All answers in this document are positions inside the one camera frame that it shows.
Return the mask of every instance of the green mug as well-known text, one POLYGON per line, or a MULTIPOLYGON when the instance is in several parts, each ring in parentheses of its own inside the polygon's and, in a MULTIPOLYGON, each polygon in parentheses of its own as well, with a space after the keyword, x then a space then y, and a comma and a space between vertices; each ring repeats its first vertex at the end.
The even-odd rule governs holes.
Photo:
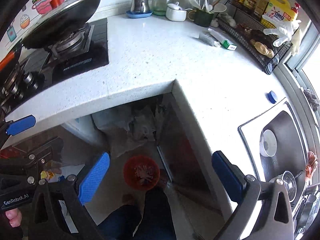
POLYGON ((188 19, 193 21, 196 25, 208 28, 213 19, 213 14, 196 9, 188 12, 188 19))

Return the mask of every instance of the red plastic bowl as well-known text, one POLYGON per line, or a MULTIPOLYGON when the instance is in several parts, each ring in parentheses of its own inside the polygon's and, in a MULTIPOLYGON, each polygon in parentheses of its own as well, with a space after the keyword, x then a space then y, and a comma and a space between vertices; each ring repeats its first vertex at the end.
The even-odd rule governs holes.
POLYGON ((148 157, 139 155, 131 157, 127 162, 125 163, 123 167, 123 176, 124 181, 132 188, 137 190, 149 190, 152 189, 159 181, 160 178, 160 170, 158 165, 153 159, 150 159, 148 157), (140 178, 136 174, 136 170, 138 166, 146 165, 147 167, 153 168, 153 179, 146 183, 141 185, 140 178))

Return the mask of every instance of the foot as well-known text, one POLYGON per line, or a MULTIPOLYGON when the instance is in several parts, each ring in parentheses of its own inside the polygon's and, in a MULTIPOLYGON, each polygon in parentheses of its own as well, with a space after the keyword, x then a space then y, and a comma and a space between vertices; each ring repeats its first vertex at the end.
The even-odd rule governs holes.
POLYGON ((132 194, 125 194, 122 196, 122 204, 123 205, 135 206, 136 203, 137 203, 137 201, 132 194))
POLYGON ((158 187, 161 187, 163 190, 167 187, 169 177, 167 172, 164 169, 160 169, 160 178, 157 183, 158 187))

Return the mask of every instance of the gas stove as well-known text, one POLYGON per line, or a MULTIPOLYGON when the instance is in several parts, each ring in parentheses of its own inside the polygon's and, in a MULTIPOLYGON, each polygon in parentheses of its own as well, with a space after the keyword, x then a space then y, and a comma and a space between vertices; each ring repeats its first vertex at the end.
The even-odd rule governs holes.
POLYGON ((24 59, 20 70, 12 73, 16 79, 3 88, 0 105, 8 114, 39 92, 107 64, 107 19, 86 23, 62 41, 48 48, 36 49, 24 59))

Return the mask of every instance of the wok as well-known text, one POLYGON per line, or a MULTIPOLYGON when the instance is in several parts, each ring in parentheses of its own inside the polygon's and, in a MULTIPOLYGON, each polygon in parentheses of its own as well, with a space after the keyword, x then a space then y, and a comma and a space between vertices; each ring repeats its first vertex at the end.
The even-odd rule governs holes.
POLYGON ((66 0, 43 15, 30 27, 23 40, 19 41, 0 62, 0 75, 7 77, 3 73, 4 70, 10 74, 18 62, 22 46, 27 49, 46 48, 67 38, 72 32, 83 27, 95 13, 99 4, 100 0, 66 0))

